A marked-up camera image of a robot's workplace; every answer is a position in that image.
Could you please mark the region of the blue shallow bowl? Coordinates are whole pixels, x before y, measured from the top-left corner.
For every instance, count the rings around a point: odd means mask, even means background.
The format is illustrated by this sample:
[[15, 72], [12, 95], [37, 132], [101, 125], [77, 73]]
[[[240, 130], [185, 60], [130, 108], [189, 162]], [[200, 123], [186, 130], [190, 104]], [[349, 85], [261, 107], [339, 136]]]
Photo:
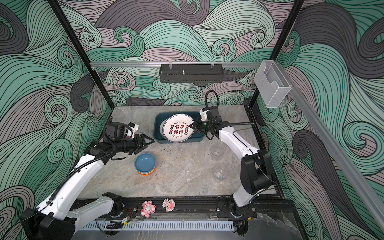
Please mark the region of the blue shallow bowl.
[[149, 153], [139, 155], [135, 160], [135, 168], [140, 172], [149, 172], [156, 168], [156, 158]]

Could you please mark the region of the orange shallow bowl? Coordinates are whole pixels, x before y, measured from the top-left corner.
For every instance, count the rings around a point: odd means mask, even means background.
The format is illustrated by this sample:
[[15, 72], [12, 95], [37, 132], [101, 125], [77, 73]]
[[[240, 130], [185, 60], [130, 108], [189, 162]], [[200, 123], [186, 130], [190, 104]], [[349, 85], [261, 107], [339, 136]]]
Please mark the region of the orange shallow bowl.
[[153, 170], [149, 171], [149, 172], [140, 172], [138, 171], [138, 173], [142, 176], [148, 176], [148, 175], [151, 175], [154, 171], [156, 170], [156, 168], [154, 168]]

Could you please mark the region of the white plate red green circles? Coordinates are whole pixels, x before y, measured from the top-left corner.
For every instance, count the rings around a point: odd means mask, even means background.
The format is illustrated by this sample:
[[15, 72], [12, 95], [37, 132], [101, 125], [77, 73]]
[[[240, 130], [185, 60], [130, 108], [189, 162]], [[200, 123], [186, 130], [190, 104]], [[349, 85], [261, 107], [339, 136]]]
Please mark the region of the white plate red green circles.
[[186, 114], [175, 114], [160, 125], [160, 133], [169, 142], [185, 142], [194, 134], [194, 129], [190, 127], [194, 123], [191, 116]]

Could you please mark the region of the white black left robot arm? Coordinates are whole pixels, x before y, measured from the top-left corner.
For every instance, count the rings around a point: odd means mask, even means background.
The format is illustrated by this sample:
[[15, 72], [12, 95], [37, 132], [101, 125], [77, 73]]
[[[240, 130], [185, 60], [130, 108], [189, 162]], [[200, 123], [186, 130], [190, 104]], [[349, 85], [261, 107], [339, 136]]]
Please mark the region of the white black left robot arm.
[[20, 223], [29, 240], [70, 240], [90, 222], [104, 215], [120, 217], [123, 200], [120, 195], [105, 193], [100, 198], [76, 210], [71, 207], [89, 181], [117, 153], [136, 155], [154, 143], [154, 139], [138, 134], [139, 126], [133, 123], [108, 123], [102, 139], [91, 143], [73, 170], [50, 196], [35, 209], [26, 209]]

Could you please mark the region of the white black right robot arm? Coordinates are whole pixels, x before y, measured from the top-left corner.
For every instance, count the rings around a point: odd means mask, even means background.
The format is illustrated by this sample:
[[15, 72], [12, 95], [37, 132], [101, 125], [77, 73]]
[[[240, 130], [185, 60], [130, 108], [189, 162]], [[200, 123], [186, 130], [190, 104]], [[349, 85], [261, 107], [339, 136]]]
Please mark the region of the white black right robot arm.
[[218, 107], [204, 107], [199, 114], [191, 128], [205, 135], [209, 140], [217, 138], [240, 159], [241, 186], [233, 194], [233, 201], [239, 208], [250, 204], [255, 197], [274, 185], [270, 154], [252, 146], [234, 128], [235, 126], [252, 126], [253, 123], [223, 121]]

